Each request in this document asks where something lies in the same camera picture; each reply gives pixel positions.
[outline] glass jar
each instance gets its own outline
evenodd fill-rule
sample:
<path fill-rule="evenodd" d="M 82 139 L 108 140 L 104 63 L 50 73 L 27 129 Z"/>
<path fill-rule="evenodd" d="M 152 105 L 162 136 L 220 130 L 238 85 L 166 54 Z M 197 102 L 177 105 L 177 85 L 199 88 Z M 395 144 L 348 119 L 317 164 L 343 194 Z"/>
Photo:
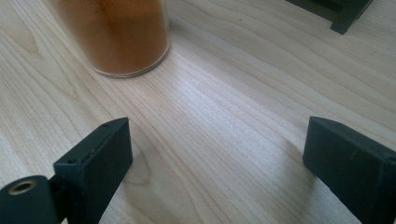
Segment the glass jar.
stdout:
<path fill-rule="evenodd" d="M 87 61 L 109 77 L 142 74 L 169 48 L 164 0 L 44 0 Z"/>

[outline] wood grain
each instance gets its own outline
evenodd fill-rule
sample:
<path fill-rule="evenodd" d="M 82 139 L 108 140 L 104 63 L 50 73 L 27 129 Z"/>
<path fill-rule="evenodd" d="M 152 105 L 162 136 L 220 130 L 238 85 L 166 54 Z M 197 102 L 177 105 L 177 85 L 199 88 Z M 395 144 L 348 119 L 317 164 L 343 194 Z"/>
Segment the wood grain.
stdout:
<path fill-rule="evenodd" d="M 286 1 L 168 0 L 143 76 L 84 63 L 42 1 L 0 3 L 0 186 L 129 117 L 134 165 L 101 223 L 359 223 L 302 163 L 309 116 L 396 149 L 396 1 L 345 35 Z"/>

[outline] black plastic part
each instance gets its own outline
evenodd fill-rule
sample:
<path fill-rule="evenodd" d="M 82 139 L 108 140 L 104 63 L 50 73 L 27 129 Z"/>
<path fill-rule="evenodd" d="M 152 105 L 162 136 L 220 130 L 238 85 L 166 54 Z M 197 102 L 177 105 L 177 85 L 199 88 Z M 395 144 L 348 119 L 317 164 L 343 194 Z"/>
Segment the black plastic part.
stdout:
<path fill-rule="evenodd" d="M 311 117 L 303 159 L 362 223 L 393 223 L 395 151 L 341 123 Z"/>
<path fill-rule="evenodd" d="M 133 161 L 128 119 L 101 125 L 54 163 L 69 223 L 98 223 Z"/>
<path fill-rule="evenodd" d="M 0 223 L 57 223 L 47 178 L 28 176 L 1 189 Z"/>
<path fill-rule="evenodd" d="M 128 119 L 90 133 L 54 163 L 55 176 L 30 176 L 0 190 L 0 223 L 96 224 L 133 162 Z"/>
<path fill-rule="evenodd" d="M 343 35 L 373 0 L 287 0 L 332 21 L 331 29 Z"/>

